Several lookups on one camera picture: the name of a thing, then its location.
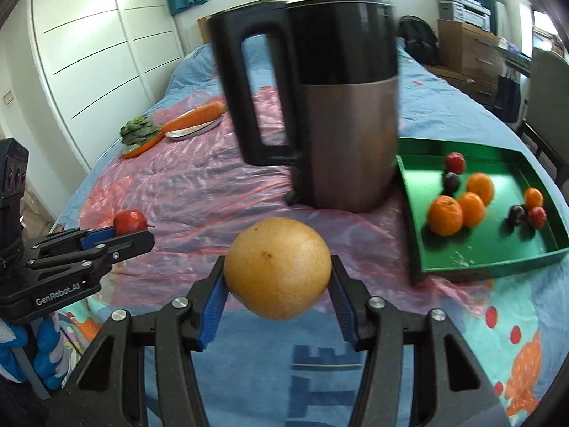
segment bed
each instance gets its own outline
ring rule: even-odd
[[[278,141],[282,124],[263,37],[245,42],[251,91],[266,139]],[[550,191],[565,226],[561,193],[517,136],[482,106],[399,51],[400,135],[519,149]],[[166,95],[149,113],[165,121],[219,97],[211,48],[195,49],[174,72]],[[266,216],[289,216],[313,226],[350,275],[403,310],[440,306],[479,358],[496,394],[519,425],[550,387],[569,350],[566,319],[569,259],[540,271],[455,286],[429,279],[409,283],[402,194],[394,187],[371,214],[287,207],[287,172],[251,167],[238,154],[230,118],[185,142],[163,141],[125,163],[110,149],[73,195],[58,222],[66,228],[107,225],[121,209],[144,211],[155,228],[153,252],[118,264],[101,292],[61,310],[70,366],[118,308],[154,311],[206,276],[244,227]],[[267,352],[270,343],[271,352]],[[215,341],[193,357],[212,427],[347,424],[360,382],[363,355],[342,341],[328,298],[286,322],[271,322],[228,301]],[[151,425],[157,414],[153,352],[146,349],[146,396]],[[398,425],[409,425],[412,349],[405,348]]]

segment electric kettle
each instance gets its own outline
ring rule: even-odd
[[[213,15],[209,34],[241,154],[288,165],[298,201],[369,212],[397,165],[399,87],[386,0],[272,0]],[[286,141],[266,145],[241,45],[265,34]]]

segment white wardrobe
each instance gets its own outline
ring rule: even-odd
[[[32,0],[32,45],[55,115],[88,170],[162,99],[184,57],[166,0]]]

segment drawer handle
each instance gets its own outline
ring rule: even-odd
[[[490,61],[486,61],[484,59],[476,58],[476,61],[483,62],[484,64],[488,64],[489,66],[493,66],[494,64]]]
[[[482,43],[483,45],[486,45],[487,47],[494,48],[494,45],[492,45],[491,43],[488,43],[488,42],[486,42],[486,41],[482,41],[482,40],[480,40],[480,39],[478,39],[478,38],[475,38],[475,40],[476,40],[478,43]]]

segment orange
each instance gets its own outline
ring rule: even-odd
[[[439,236],[452,236],[462,228],[462,208],[452,197],[439,196],[429,207],[427,224]]]
[[[534,207],[543,206],[543,196],[539,189],[528,188],[526,192],[523,193],[523,201],[526,204],[526,210],[530,211]]]
[[[486,207],[478,194],[465,192],[458,202],[463,210],[463,224],[467,228],[478,226],[486,216]]]
[[[229,291],[269,319],[300,315],[322,296],[332,262],[314,229],[290,218],[266,218],[235,238],[223,271]]]
[[[466,183],[466,190],[477,194],[485,206],[494,199],[494,183],[487,174],[473,174]]]

